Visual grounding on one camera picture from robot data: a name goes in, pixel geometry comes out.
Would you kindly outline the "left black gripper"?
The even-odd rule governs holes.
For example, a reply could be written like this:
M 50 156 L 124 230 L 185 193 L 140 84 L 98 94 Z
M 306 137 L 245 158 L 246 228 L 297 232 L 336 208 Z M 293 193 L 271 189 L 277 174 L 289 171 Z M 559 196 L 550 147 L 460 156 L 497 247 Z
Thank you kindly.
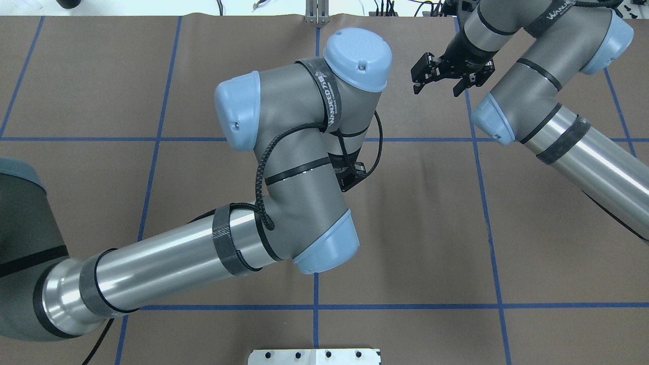
M 367 173 L 357 158 L 362 149 L 367 130 L 344 134 L 337 130 L 327 134 L 327 153 L 341 192 L 347 192 L 362 181 L 359 175 Z

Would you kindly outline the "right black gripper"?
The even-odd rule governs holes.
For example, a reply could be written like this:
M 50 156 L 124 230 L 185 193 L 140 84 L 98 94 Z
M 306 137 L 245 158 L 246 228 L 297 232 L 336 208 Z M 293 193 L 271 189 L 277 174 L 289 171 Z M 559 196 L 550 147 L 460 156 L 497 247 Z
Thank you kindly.
M 470 74 L 476 74 L 475 86 L 483 86 L 485 81 L 494 73 L 494 65 L 482 71 L 488 62 L 493 61 L 496 51 L 480 49 L 468 39 L 464 30 L 460 30 L 448 44 L 441 55 L 439 66 L 440 76 L 449 79 L 461 79 Z

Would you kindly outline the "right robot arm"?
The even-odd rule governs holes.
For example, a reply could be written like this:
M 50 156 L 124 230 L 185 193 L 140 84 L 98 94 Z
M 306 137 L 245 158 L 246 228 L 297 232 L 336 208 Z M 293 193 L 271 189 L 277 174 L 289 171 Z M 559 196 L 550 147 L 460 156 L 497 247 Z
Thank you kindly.
M 556 99 L 579 72 L 593 75 L 616 60 L 633 28 L 602 3 L 480 1 L 441 56 L 439 76 L 477 74 L 520 30 L 533 44 L 475 107 L 471 122 L 500 144 L 524 145 L 647 241 L 647 165 Z

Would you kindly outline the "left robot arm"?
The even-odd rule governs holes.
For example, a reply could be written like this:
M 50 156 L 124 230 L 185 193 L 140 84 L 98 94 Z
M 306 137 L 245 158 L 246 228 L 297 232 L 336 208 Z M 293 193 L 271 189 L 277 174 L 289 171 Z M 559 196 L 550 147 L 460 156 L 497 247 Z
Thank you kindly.
M 366 176 L 355 158 L 387 86 L 392 51 L 347 27 L 320 56 L 218 84 L 225 141 L 251 152 L 254 194 L 87 259 L 69 254 L 39 174 L 2 157 L 2 337 L 78 338 L 144 305 L 292 261 L 326 272 L 359 248 L 343 198 Z

